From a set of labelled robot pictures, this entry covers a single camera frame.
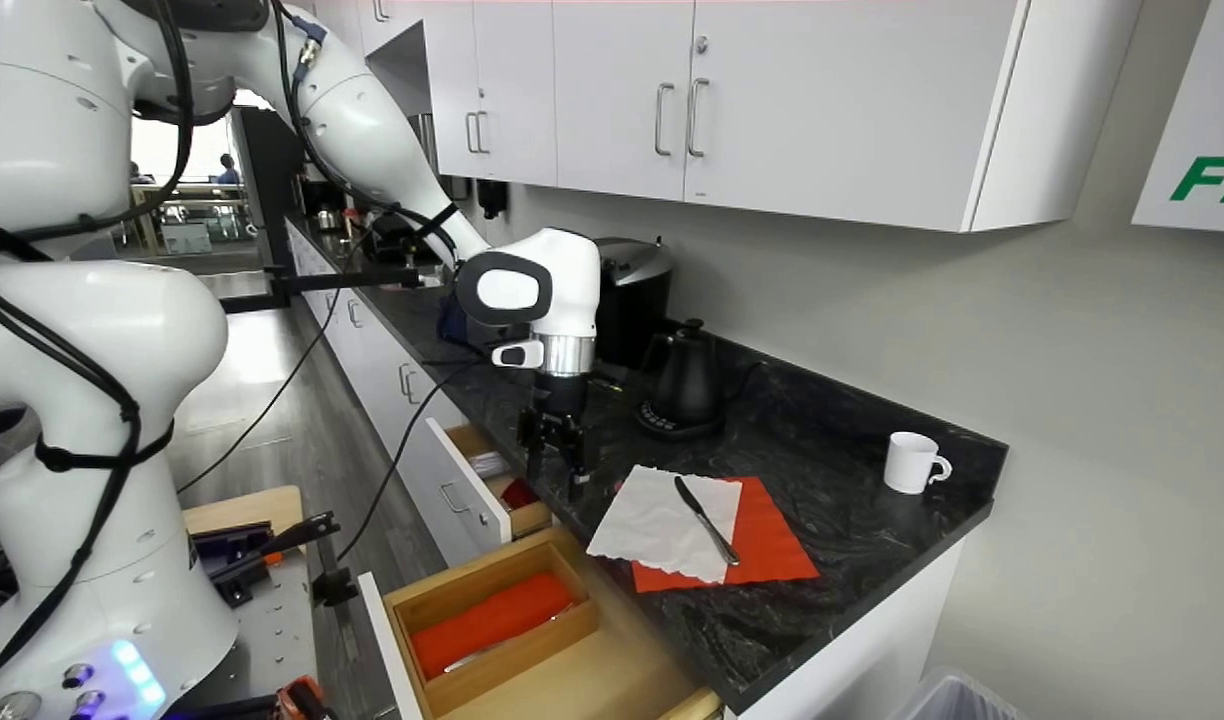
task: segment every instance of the white mug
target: white mug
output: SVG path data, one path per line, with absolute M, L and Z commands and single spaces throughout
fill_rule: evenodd
M 883 483 L 893 491 L 925 497 L 925 488 L 949 479 L 949 471 L 958 471 L 958 468 L 943 454 L 937 454 L 933 434 L 893 432 L 889 459 L 883 459 Z

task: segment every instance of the open drawer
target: open drawer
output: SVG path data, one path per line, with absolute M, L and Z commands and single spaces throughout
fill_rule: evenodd
M 416 637 L 447 616 L 481 607 L 494 590 L 527 580 L 537 568 L 563 577 L 572 605 L 527 632 L 484 643 L 429 681 Z M 543 529 L 391 595 L 380 595 L 378 580 L 362 577 L 362 595 L 406 720 L 719 714 L 719 698 L 682 670 L 642 607 L 580 554 L 563 529 Z
M 549 524 L 549 508 L 521 488 L 474 425 L 446 427 L 423 417 L 406 483 L 447 564 L 477 561 Z

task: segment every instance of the white paper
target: white paper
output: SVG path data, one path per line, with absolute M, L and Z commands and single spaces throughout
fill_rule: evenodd
M 598 529 L 588 554 L 636 561 L 660 570 L 726 584 L 728 561 L 704 533 L 699 516 L 675 491 L 682 471 L 636 462 L 622 483 L 604 524 Z M 684 477 L 704 516 L 733 545 L 739 483 L 713 477 Z

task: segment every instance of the pen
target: pen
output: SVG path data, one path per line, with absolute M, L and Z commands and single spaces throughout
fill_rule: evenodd
M 719 545 L 728 568 L 739 564 L 735 548 L 726 541 L 726 533 L 704 516 L 699 498 L 694 497 L 694 488 L 684 483 L 684 477 L 675 477 L 675 491 L 689 504 L 689 513 L 699 519 L 699 529 Z

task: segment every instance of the black countertop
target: black countertop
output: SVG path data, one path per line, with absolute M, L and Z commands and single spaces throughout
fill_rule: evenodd
M 319 253 L 340 270 L 374 267 L 362 253 L 336 245 L 319 245 Z M 446 384 L 451 405 L 518 468 L 527 468 L 518 421 L 531 409 L 531 377 L 488 366 L 441 341 L 447 290 L 364 287 L 362 297 Z M 557 459 L 543 459 L 527 483 L 580 541 L 598 533 L 613 488 L 634 462 L 761 477 L 769 483 L 821 580 L 636 595 L 682 658 L 728 709 L 744 713 L 975 529 L 991 508 L 1008 446 L 739 345 L 719 345 L 719 357 L 733 399 L 717 440 L 648 440 L 634 421 L 636 390 L 598 379 L 586 411 L 588 446 L 598 452 L 594 483 L 572 491 Z M 879 471 L 895 427 L 941 440 L 941 452 L 958 462 L 954 479 L 933 483 L 921 498 L 889 491 Z M 634 590 L 624 564 L 608 564 L 608 570 Z

